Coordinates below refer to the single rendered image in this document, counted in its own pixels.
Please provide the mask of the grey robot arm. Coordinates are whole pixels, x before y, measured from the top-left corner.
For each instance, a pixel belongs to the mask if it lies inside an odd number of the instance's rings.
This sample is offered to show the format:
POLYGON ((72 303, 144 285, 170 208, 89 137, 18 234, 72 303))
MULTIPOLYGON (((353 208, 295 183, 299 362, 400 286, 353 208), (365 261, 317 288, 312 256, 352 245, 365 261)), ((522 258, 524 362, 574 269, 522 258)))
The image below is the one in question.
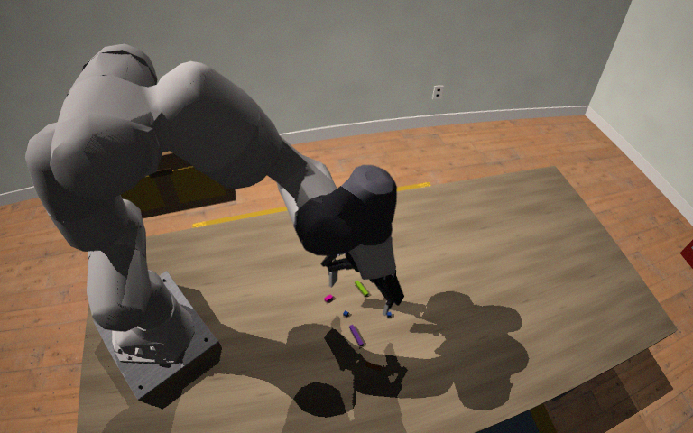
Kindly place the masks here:
POLYGON ((24 157, 55 226, 88 252, 91 314, 113 330, 120 362, 175 364, 195 332, 191 314, 148 270, 141 209, 121 197, 157 172, 163 152, 227 189, 267 175, 306 251, 349 252, 363 280, 395 273, 389 172, 361 165, 337 188, 325 164, 299 153, 243 89, 203 63, 181 63, 156 84, 140 49, 104 47, 24 157))

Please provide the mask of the lime green rod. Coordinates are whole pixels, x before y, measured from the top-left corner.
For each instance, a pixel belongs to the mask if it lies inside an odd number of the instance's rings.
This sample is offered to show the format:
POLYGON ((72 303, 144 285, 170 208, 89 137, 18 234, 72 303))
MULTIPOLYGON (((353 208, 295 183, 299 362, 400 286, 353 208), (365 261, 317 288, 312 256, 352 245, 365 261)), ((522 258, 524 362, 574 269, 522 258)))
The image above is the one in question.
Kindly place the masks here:
POLYGON ((357 286, 358 289, 360 289, 360 291, 364 294, 365 297, 368 295, 368 292, 363 287, 363 285, 359 282, 359 280, 355 281, 355 285, 357 286))

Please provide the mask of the purple rod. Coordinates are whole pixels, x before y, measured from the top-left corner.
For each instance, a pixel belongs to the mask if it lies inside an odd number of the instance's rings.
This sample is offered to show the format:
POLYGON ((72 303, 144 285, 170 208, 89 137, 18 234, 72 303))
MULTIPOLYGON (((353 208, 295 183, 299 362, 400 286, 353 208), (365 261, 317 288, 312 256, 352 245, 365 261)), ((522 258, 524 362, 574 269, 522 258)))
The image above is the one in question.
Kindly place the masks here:
POLYGON ((350 328, 352 334, 354 335, 354 337, 355 337, 355 339, 356 339, 356 342, 359 344, 359 346, 363 345, 364 343, 363 343, 363 341, 361 340, 361 338, 360 338, 360 336, 358 335, 358 333, 356 332, 356 329, 355 329, 354 325, 349 326, 349 328, 350 328))

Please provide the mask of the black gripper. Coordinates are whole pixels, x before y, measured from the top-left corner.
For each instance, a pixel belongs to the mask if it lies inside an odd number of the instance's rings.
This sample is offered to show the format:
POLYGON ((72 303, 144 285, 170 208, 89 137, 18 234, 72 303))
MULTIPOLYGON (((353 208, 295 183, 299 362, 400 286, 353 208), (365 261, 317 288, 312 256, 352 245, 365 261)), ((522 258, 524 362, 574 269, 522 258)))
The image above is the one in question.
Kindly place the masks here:
MULTIPOLYGON (((325 267, 326 265, 328 267, 329 287, 331 287, 331 288, 337 282, 337 274, 338 274, 339 270, 355 269, 356 272, 359 272, 359 270, 356 267, 356 263, 353 260, 351 254, 349 254, 349 252, 342 253, 342 254, 345 254, 346 258, 336 260, 336 258, 338 256, 340 256, 340 254, 331 255, 331 256, 326 256, 326 258, 321 263, 321 265, 323 267, 325 267)), ((398 306, 400 305, 400 303, 402 302, 402 300, 404 298, 404 295, 403 295, 400 283, 398 282, 398 279, 396 276, 396 271, 394 274, 391 274, 391 275, 387 275, 387 276, 384 276, 384 277, 381 277, 378 279, 370 279, 370 282, 374 283, 376 285, 378 290, 383 294, 383 296, 386 299, 385 306, 383 309, 383 315, 384 316, 386 316, 386 314, 388 313, 387 311, 389 311, 389 309, 392 307, 393 303, 395 303, 398 306)))

